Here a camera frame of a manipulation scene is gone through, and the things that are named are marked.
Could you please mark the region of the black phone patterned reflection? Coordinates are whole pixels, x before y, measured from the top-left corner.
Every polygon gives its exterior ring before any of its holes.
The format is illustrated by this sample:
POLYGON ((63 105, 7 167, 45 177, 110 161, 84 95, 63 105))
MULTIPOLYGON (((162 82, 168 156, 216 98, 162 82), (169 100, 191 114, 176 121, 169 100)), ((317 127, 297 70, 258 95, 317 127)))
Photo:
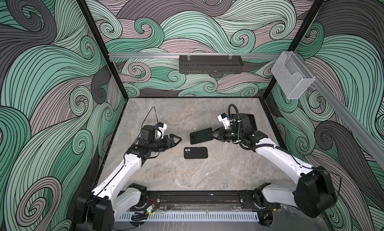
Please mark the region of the black phone patterned reflection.
POLYGON ((212 132, 213 132, 212 128, 207 128, 207 129, 190 133, 191 145, 212 141, 214 139, 212 132))

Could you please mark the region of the black case edge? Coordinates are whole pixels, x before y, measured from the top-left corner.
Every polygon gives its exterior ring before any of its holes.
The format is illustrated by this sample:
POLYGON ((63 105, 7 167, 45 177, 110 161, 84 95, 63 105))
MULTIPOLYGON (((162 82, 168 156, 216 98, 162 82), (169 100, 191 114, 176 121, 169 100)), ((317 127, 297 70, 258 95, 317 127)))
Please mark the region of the black case edge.
POLYGON ((191 159, 207 159, 208 149, 206 147, 185 147, 184 158, 186 160, 191 159))

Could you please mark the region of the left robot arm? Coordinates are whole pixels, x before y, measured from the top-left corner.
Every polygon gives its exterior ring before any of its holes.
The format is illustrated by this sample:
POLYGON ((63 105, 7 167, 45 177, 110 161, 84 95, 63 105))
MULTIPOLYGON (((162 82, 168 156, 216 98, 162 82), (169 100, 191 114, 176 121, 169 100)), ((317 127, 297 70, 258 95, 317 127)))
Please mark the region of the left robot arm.
POLYGON ((164 152, 177 146, 182 138, 165 135, 167 125, 145 125, 139 137, 123 155, 122 162, 96 188, 84 192, 77 198, 71 231, 111 231, 115 221, 129 208, 146 203, 147 188, 131 184, 125 191, 123 187, 138 171, 152 153, 164 152))

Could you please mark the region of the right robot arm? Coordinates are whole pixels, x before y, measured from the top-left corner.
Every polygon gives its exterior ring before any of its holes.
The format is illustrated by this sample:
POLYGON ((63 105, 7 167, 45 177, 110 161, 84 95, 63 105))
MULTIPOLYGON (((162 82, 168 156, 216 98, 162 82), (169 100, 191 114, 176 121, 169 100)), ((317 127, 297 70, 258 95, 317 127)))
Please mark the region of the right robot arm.
POLYGON ((314 167, 279 147, 265 133, 257 129, 250 114, 218 115, 222 127, 212 131, 213 139, 238 144, 243 150, 253 151, 277 166, 294 183, 291 187, 265 183, 255 190, 256 205, 265 207, 276 203, 298 208, 310 218, 336 204, 336 194, 331 173, 324 167, 314 167))

